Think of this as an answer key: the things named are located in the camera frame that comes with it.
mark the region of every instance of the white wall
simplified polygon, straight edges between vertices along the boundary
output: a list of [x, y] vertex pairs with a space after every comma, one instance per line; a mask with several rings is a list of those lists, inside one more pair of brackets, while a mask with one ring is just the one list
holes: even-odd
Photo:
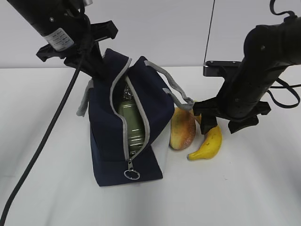
[[[201, 65], [212, 0], [94, 0], [87, 7], [92, 23], [113, 20], [115, 40], [101, 42], [138, 58], [145, 55], [159, 65]], [[63, 61], [41, 62], [36, 56], [46, 42], [6, 2], [0, 3], [0, 68], [61, 67]]]
[[[94, 0], [87, 7], [92, 23], [113, 20], [115, 40], [101, 42], [137, 59], [145, 55], [163, 66], [201, 65], [213, 0]], [[276, 11], [293, 9], [299, 0], [277, 0]], [[36, 56], [44, 39], [5, 1], [0, 3], [0, 68], [61, 67]], [[208, 60], [241, 60], [246, 35], [257, 24], [278, 24], [283, 16], [269, 11], [269, 0], [216, 0]]]
[[[276, 12], [287, 10], [301, 16], [301, 1], [276, 0]], [[247, 34], [258, 24], [280, 24], [286, 16], [271, 14], [269, 0], [216, 0], [207, 60], [241, 61]]]

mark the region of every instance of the bag handle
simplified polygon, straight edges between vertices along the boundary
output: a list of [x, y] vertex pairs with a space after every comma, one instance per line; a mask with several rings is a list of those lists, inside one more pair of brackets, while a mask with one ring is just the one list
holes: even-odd
[[146, 66], [150, 66], [157, 72], [163, 74], [167, 78], [167, 81], [168, 81], [168, 84], [170, 85], [170, 87], [173, 88], [174, 90], [178, 91], [181, 94], [181, 96], [182, 96], [183, 100], [186, 102], [186, 104], [182, 104], [180, 102], [180, 100], [175, 96], [175, 94], [173, 94], [173, 92], [170, 89], [163, 88], [163, 91], [172, 97], [172, 99], [174, 100], [174, 103], [175, 103], [175, 105], [177, 105], [177, 107], [179, 107], [185, 111], [192, 110], [192, 108], [194, 106], [194, 101], [190, 97], [186, 96], [184, 90], [175, 82], [175, 80], [170, 75], [170, 73], [168, 73], [162, 67], [159, 67], [158, 65], [154, 64], [151, 61], [145, 60], [144, 63]]
[[88, 109], [88, 103], [89, 103], [89, 90], [92, 88], [94, 88], [93, 79], [91, 79], [87, 84], [83, 99], [80, 103], [79, 109], [76, 112], [77, 116], [85, 117], [86, 111]]

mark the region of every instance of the gray trim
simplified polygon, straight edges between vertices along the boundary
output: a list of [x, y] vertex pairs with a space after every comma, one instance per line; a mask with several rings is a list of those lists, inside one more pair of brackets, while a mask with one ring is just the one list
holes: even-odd
[[138, 94], [136, 93], [136, 90], [134, 89], [130, 79], [128, 77], [126, 77], [126, 82], [127, 85], [129, 86], [133, 97], [135, 99], [135, 102], [137, 104], [137, 108], [139, 110], [139, 113], [142, 117], [143, 120], [143, 124], [144, 124], [144, 129], [145, 129], [145, 140], [144, 140], [144, 144], [142, 145], [141, 149], [131, 158], [131, 160], [133, 160], [134, 158], [136, 158], [142, 151], [143, 149], [146, 147], [146, 145], [148, 144], [149, 140], [150, 140], [150, 136], [151, 136], [151, 127], [150, 127], [150, 122], [147, 119], [146, 113], [143, 109], [143, 106], [140, 102], [140, 99], [138, 97]]
[[186, 104], [181, 104], [181, 102], [179, 101], [179, 99], [172, 93], [171, 90], [169, 90], [169, 89], [163, 89], [166, 93], [168, 93], [168, 94], [171, 95], [171, 97], [174, 100], [174, 103], [179, 108], [181, 108], [183, 110], [186, 110], [186, 111], [192, 110], [192, 108], [194, 106], [194, 101], [190, 97], [186, 96], [184, 90], [175, 82], [175, 80], [170, 75], [170, 73], [168, 73], [162, 67], [159, 67], [159, 66], [155, 65], [151, 61], [145, 60], [144, 63], [145, 63], [146, 66], [150, 66], [153, 69], [155, 69], [157, 72], [163, 74], [167, 78], [167, 81], [168, 81], [169, 85], [171, 86], [171, 88], [173, 88], [174, 90], [178, 91], [181, 94], [181, 96], [182, 96], [183, 100], [186, 102]]
[[88, 109], [88, 103], [89, 103], [89, 90], [92, 88], [94, 88], [93, 79], [91, 79], [87, 84], [83, 99], [80, 103], [79, 109], [76, 112], [77, 116], [85, 117], [86, 111]]
[[111, 86], [111, 90], [110, 90], [110, 105], [111, 105], [111, 108], [112, 108], [114, 114], [117, 115], [122, 120], [122, 122], [123, 122], [123, 151], [124, 151], [124, 157], [125, 157], [126, 161], [128, 161], [129, 158], [130, 158], [129, 157], [129, 151], [128, 151], [128, 140], [127, 140], [127, 121], [126, 121], [126, 119], [122, 115], [118, 114], [116, 112], [116, 110], [114, 109], [114, 105], [113, 105], [113, 91], [115, 89], [115, 86], [116, 86], [117, 82], [127, 72], [129, 66], [131, 65], [131, 62], [132, 62], [132, 59], [129, 58], [128, 61], [127, 61], [127, 64], [119, 72], [119, 74], [117, 75], [117, 77], [113, 81], [112, 86]]

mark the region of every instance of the zipper pull ring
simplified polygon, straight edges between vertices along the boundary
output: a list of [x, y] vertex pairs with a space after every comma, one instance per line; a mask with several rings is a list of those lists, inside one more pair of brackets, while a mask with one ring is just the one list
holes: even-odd
[[134, 170], [133, 162], [131, 159], [128, 161], [127, 165], [128, 165], [128, 170], [124, 171], [124, 173], [123, 173], [124, 176], [130, 180], [139, 180], [140, 173], [137, 172], [136, 170]]

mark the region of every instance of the white label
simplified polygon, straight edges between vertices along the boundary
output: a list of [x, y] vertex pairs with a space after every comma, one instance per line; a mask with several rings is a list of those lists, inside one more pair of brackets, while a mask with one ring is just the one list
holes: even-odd
[[44, 38], [58, 52], [64, 51], [74, 44], [74, 41], [62, 28]]

